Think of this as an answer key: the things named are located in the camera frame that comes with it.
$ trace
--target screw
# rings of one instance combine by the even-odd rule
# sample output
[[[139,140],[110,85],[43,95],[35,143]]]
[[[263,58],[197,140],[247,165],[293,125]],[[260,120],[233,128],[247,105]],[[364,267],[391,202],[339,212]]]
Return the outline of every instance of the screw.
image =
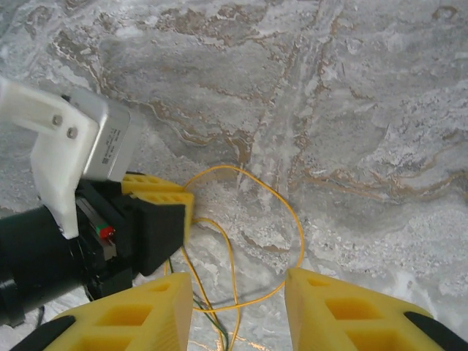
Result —
[[[58,127],[61,126],[61,124],[62,124],[63,121],[64,121],[64,119],[63,119],[63,117],[60,116],[60,115],[54,115],[54,116],[52,117],[52,124],[53,124],[54,126],[58,126]]]
[[[68,138],[76,139],[77,136],[78,136],[78,129],[76,129],[75,127],[69,128],[67,130],[67,137]]]

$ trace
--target black cylinder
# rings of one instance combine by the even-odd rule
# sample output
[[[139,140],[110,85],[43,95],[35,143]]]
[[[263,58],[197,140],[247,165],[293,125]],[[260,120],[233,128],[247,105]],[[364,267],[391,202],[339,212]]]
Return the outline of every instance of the black cylinder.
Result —
[[[80,286],[67,240],[46,207],[0,219],[0,325],[16,326],[33,309]]]

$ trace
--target gray marble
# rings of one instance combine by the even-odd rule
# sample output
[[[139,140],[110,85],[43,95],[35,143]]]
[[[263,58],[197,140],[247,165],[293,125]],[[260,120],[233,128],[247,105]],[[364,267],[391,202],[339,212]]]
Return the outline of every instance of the gray marble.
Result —
[[[133,170],[183,183],[245,167],[298,211],[304,268],[417,303],[468,337],[465,0],[3,0],[0,13],[3,75],[84,86],[146,117]],[[0,135],[0,207],[23,211],[37,204],[34,135]],[[251,181],[218,176],[196,190],[197,215],[228,231],[246,300],[284,278],[297,230]],[[221,236],[194,228],[189,253],[212,301],[232,302]],[[84,302],[65,295],[46,319]],[[34,318],[1,327],[0,348]],[[220,318],[233,329],[235,312]],[[189,350],[215,340],[195,313]],[[283,292],[242,310],[235,350],[290,349]]]

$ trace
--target yellow wire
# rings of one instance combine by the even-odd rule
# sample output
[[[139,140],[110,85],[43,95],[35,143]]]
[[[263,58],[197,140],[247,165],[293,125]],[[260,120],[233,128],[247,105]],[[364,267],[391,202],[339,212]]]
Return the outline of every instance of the yellow wire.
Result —
[[[203,299],[205,300],[206,305],[208,306],[209,309],[213,309],[213,307],[210,304],[210,301],[208,300],[208,296],[206,296],[205,289],[203,289],[202,282],[200,281],[200,278],[199,278],[195,268],[193,267],[193,264],[190,261],[189,256],[187,255],[187,251],[185,250],[185,248],[183,246],[182,246],[182,255],[184,256],[185,261],[189,265],[190,271],[192,272],[193,277],[195,278],[195,280],[198,283],[198,287],[200,288],[200,292],[202,293],[202,296],[203,296]],[[218,317],[216,316],[215,312],[205,312],[205,313],[209,313],[213,317],[214,321],[218,325],[221,325],[219,323],[219,321],[218,321]],[[221,341],[221,348],[224,349],[224,342],[223,342],[222,333],[221,333],[220,330],[218,330],[218,335],[219,335],[219,340]]]
[[[233,284],[234,301],[235,301],[236,304],[238,304],[239,301],[238,301],[238,295],[237,295],[237,287],[236,287],[236,283],[235,283],[234,255],[233,255],[233,247],[231,246],[230,240],[227,237],[226,232],[214,220],[209,219],[209,218],[204,218],[204,217],[200,217],[200,218],[197,218],[197,219],[193,220],[194,224],[195,223],[200,223],[200,222],[207,222],[207,223],[213,225],[222,234],[222,236],[224,238],[224,241],[226,241],[227,250],[229,252],[229,261],[230,261],[230,264],[231,264],[231,282]],[[198,287],[200,289],[202,289],[201,282],[197,281],[197,283],[198,283]],[[236,315],[236,318],[235,318],[235,329],[234,329],[234,332],[233,332],[233,338],[231,339],[231,342],[230,342],[230,345],[229,345],[229,348],[228,348],[229,351],[231,351],[233,349],[235,339],[237,338],[239,328],[241,327],[241,308],[238,307],[236,310],[237,310],[237,315]]]
[[[305,252],[305,238],[304,238],[304,232],[303,232],[303,229],[302,229],[302,226],[301,226],[301,222],[299,221],[299,218],[297,216],[297,214],[294,212],[293,208],[289,205],[289,203],[287,203],[287,201],[277,192],[275,191],[274,189],[272,189],[270,186],[268,186],[267,184],[263,183],[260,179],[257,179],[255,178],[251,173],[245,171],[245,170],[242,170],[241,168],[239,167],[236,167],[236,166],[231,166],[231,165],[219,165],[219,166],[214,166],[214,167],[211,167],[211,168],[208,168],[207,170],[204,170],[203,172],[200,172],[198,173],[196,176],[194,176],[192,179],[190,179],[184,186],[184,190],[191,184],[193,183],[194,181],[196,181],[197,179],[199,179],[200,177],[204,176],[205,174],[207,173],[210,173],[210,172],[213,172],[215,170],[221,170],[221,169],[229,169],[229,170],[235,170],[239,173],[242,173],[244,174],[245,176],[249,177],[250,179],[252,179],[254,182],[256,182],[257,184],[261,185],[263,188],[267,189],[271,194],[273,194],[278,200],[280,200],[283,205],[286,206],[286,208],[288,209],[288,211],[292,214],[294,220],[295,220],[295,223],[297,224],[298,226],[298,230],[299,230],[299,238],[301,240],[301,251],[300,251],[300,254],[299,254],[299,258],[298,258],[298,262],[296,263],[295,267],[298,268],[301,266],[302,264],[302,261],[303,261],[303,257],[304,257],[304,252]],[[211,221],[210,222],[211,224],[215,225],[215,227],[218,228],[218,230],[222,233],[224,233],[224,230],[222,230],[222,228],[217,225],[217,224],[214,224],[216,222],[214,221]],[[232,248],[230,246],[228,246],[228,250],[230,252],[230,260],[231,260],[231,255],[232,255]],[[190,267],[190,271],[192,272],[192,274],[194,275],[194,278],[195,280],[197,281],[197,284],[198,286],[200,287],[200,289],[203,291],[202,289],[202,283],[200,281],[200,278],[198,277],[198,275],[196,274],[195,272],[195,269],[192,265],[192,263],[190,262],[190,260],[188,259],[188,256],[184,255],[184,258],[186,259],[187,261],[187,264],[189,265]],[[237,302],[237,296],[236,296],[236,299],[235,299],[235,304],[234,305],[231,305],[231,306],[224,306],[224,307],[220,307],[218,309],[213,309],[211,308],[210,306],[209,309],[199,309],[197,307],[194,307],[194,310],[195,311],[199,311],[199,312],[222,312],[222,311],[229,311],[231,309],[237,309],[239,310],[241,307],[245,307],[245,306],[249,306],[249,305],[252,305],[254,303],[259,303],[259,302],[262,302],[268,298],[270,298],[271,296],[273,296],[274,294],[276,294],[278,291],[280,291],[280,289],[283,288],[284,286],[284,283],[285,281],[283,280],[283,282],[278,286],[276,287],[276,289],[274,289],[273,291],[271,291],[270,293],[264,295],[263,297],[261,298],[256,298],[254,300],[250,300],[250,301],[247,301],[247,302],[244,302],[244,303],[238,303]]]

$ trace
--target cable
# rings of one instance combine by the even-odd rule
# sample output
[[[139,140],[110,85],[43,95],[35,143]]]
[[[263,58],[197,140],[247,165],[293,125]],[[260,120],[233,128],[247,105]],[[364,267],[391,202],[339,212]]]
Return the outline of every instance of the cable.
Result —
[[[227,250],[229,252],[229,261],[230,261],[230,264],[231,264],[231,282],[233,284],[234,301],[235,301],[236,304],[238,304],[239,301],[238,301],[238,295],[237,295],[237,287],[236,287],[236,284],[235,284],[234,255],[233,255],[233,247],[231,246],[230,240],[227,237],[226,232],[214,220],[209,219],[209,218],[204,218],[204,217],[200,217],[200,218],[197,218],[197,219],[193,220],[194,224],[200,223],[200,222],[207,222],[207,223],[213,225],[222,234],[222,236],[224,238],[224,241],[226,241]],[[197,283],[198,283],[198,286],[200,287],[200,289],[202,289],[201,282],[197,281]],[[236,317],[235,317],[235,329],[234,329],[234,332],[233,332],[233,338],[232,338],[231,343],[230,343],[229,348],[228,348],[229,351],[231,351],[233,349],[235,339],[237,338],[239,328],[241,327],[241,308],[238,307],[236,309],[236,311],[237,311],[237,314],[236,314]]]
[[[38,308],[38,315],[37,315],[37,321],[36,321],[36,329],[41,326],[42,321],[44,320],[44,314],[45,314],[45,306],[41,306]]]
[[[297,214],[294,212],[293,208],[289,205],[289,203],[287,203],[287,201],[277,192],[275,191],[274,189],[272,189],[270,186],[268,186],[267,184],[263,183],[260,179],[258,178],[255,178],[251,173],[245,171],[245,170],[242,170],[241,168],[238,168],[238,167],[235,167],[235,166],[231,166],[231,165],[219,165],[219,166],[214,166],[214,167],[211,167],[211,168],[208,168],[207,170],[201,172],[201,173],[198,173],[196,176],[194,176],[192,179],[190,179],[184,186],[184,190],[187,189],[187,187],[192,184],[194,181],[196,181],[197,179],[203,177],[205,174],[207,173],[210,173],[210,172],[213,172],[215,170],[220,170],[220,169],[230,169],[230,170],[235,170],[239,173],[242,173],[244,174],[245,176],[249,177],[250,179],[252,179],[253,181],[255,181],[257,184],[261,185],[263,188],[267,189],[271,194],[273,194],[278,200],[280,200],[284,206],[286,206],[286,208],[288,209],[288,211],[292,214],[294,220],[295,220],[295,223],[297,224],[298,226],[298,231],[299,231],[299,238],[300,238],[300,241],[301,241],[301,250],[300,250],[300,254],[299,254],[299,258],[298,258],[298,262],[296,263],[295,267],[296,268],[299,268],[302,264],[302,261],[303,261],[303,257],[304,257],[304,252],[305,252],[305,238],[304,238],[304,232],[303,232],[303,229],[302,229],[302,226],[301,226],[301,222],[299,221],[299,218],[297,216]],[[198,276],[195,268],[193,267],[193,264],[192,262],[190,261],[187,253],[186,253],[186,250],[185,248],[182,248],[182,255],[184,256],[184,259],[186,261],[186,263],[189,265],[189,268],[190,268],[190,271],[192,272],[194,278],[195,278],[195,281],[197,282],[198,284],[198,287],[200,288],[200,291],[202,292],[202,295],[203,295],[203,298],[205,299],[205,303],[206,305],[208,306],[208,309],[202,309],[201,305],[199,303],[197,303],[198,305],[198,308],[197,307],[193,307],[193,309],[195,311],[198,311],[198,312],[203,312],[203,313],[207,313],[207,312],[222,312],[222,311],[228,311],[228,310],[231,310],[231,309],[236,309],[237,311],[237,316],[236,316],[236,324],[235,324],[235,330],[233,332],[233,338],[231,340],[231,343],[229,344],[229,347],[228,347],[228,350],[231,351],[233,349],[233,346],[234,346],[234,342],[236,340],[236,337],[237,337],[237,334],[238,334],[238,331],[239,331],[239,328],[240,328],[240,325],[241,325],[241,307],[244,307],[244,306],[249,306],[249,305],[252,305],[254,303],[259,303],[261,301],[264,301],[268,298],[270,298],[271,296],[273,296],[274,294],[276,294],[280,289],[283,288],[284,284],[285,284],[285,280],[283,280],[283,282],[276,288],[274,289],[273,291],[271,291],[269,294],[267,295],[264,295],[263,297],[261,298],[256,298],[254,300],[250,300],[250,301],[247,301],[245,303],[239,303],[238,302],[238,295],[237,295],[237,289],[236,289],[236,285],[235,285],[235,269],[234,269],[234,257],[233,257],[233,248],[231,247],[231,244],[230,244],[230,241],[229,241],[229,238],[227,237],[227,234],[226,232],[221,228],[221,226],[216,223],[215,221],[213,221],[212,219],[208,219],[208,218],[198,218],[198,219],[194,219],[193,220],[193,223],[198,223],[198,222],[207,222],[211,225],[213,225],[222,235],[223,235],[223,238],[224,240],[226,241],[226,244],[227,244],[227,250],[229,252],[229,259],[230,259],[230,266],[231,266],[231,279],[232,279],[232,283],[233,283],[233,295],[234,295],[234,301],[235,301],[235,304],[232,305],[232,306],[225,306],[225,307],[221,307],[221,308],[218,308],[218,309],[213,309],[211,307],[211,304],[210,304],[210,301],[208,300],[208,297],[206,296],[205,294],[205,290],[203,289],[203,285],[202,285],[202,282],[200,281],[200,277]]]
[[[171,259],[167,259],[167,261],[165,262],[165,265],[168,264],[169,265],[169,268],[170,268],[170,273],[174,273],[174,267],[173,267],[173,263],[171,261]],[[201,303],[196,299],[196,298],[193,298],[193,302],[195,302],[197,305],[198,305],[198,308],[202,309],[202,305]],[[218,332],[220,332],[223,336],[224,336],[224,339],[226,341],[226,346],[224,346],[224,342],[223,342],[223,339],[221,336],[220,337],[220,342],[221,342],[221,348],[224,349],[224,351],[228,351],[228,347],[229,347],[229,335],[227,334],[227,331],[226,329],[219,323],[219,322],[216,322],[211,316],[209,313],[204,313],[204,315],[208,318],[208,320],[211,322],[211,324],[213,324],[213,326],[218,329]]]
[[[164,276],[167,275],[167,266],[168,266],[167,261],[165,261],[164,262]]]
[[[184,190],[191,184],[193,183],[194,181],[196,181],[197,179],[199,179],[200,177],[204,176],[205,174],[207,173],[210,173],[210,172],[213,172],[215,170],[221,170],[221,169],[230,169],[230,170],[235,170],[239,173],[242,173],[244,174],[245,176],[249,177],[250,179],[252,179],[254,182],[256,182],[257,184],[261,185],[263,188],[267,189],[271,194],[273,194],[278,200],[280,200],[284,206],[286,206],[286,208],[288,209],[288,211],[292,214],[292,217],[294,218],[295,220],[295,223],[297,224],[298,226],[298,231],[299,231],[299,238],[300,238],[300,241],[301,241],[301,250],[300,250],[300,254],[299,254],[299,258],[298,258],[298,262],[296,263],[295,267],[296,268],[299,268],[302,264],[302,261],[303,261],[303,257],[304,257],[304,252],[305,252],[305,238],[304,238],[304,231],[302,229],[302,225],[301,225],[301,222],[299,221],[299,218],[298,218],[298,215],[294,212],[293,208],[290,206],[289,203],[287,203],[287,201],[274,189],[272,189],[269,185],[263,183],[260,179],[258,178],[255,178],[251,173],[247,172],[246,170],[242,170],[241,168],[239,167],[236,167],[236,166],[231,166],[231,165],[219,165],[219,166],[214,166],[214,167],[210,167],[208,168],[207,170],[204,170],[203,172],[200,172],[198,173],[196,176],[194,176],[192,179],[190,179],[184,186]],[[194,275],[194,278],[195,280],[197,281],[197,284],[199,287],[202,287],[202,284],[201,284],[201,281],[200,281],[200,278],[198,277],[197,273],[195,272],[195,269],[192,265],[192,263],[190,262],[189,258],[187,257],[186,255],[186,252],[185,252],[185,249],[182,250],[182,253],[184,254],[184,258],[186,259],[186,262],[187,264],[189,265],[190,267],[190,271],[192,272],[192,274]],[[283,280],[283,282],[278,285],[278,287],[276,287],[273,291],[271,291],[270,293],[264,295],[263,297],[261,298],[256,298],[254,300],[250,300],[250,301],[247,301],[247,302],[244,302],[244,303],[235,303],[234,305],[231,305],[231,306],[224,306],[224,307],[220,307],[220,308],[217,308],[217,309],[212,309],[211,307],[209,309],[199,309],[197,307],[194,307],[194,310],[195,311],[199,311],[199,312],[222,312],[222,311],[229,311],[231,309],[239,309],[240,307],[245,307],[245,306],[250,306],[254,303],[259,303],[259,302],[262,302],[268,298],[270,298],[271,296],[273,296],[274,294],[276,294],[278,291],[280,291],[280,289],[283,288],[285,284],[285,280]]]

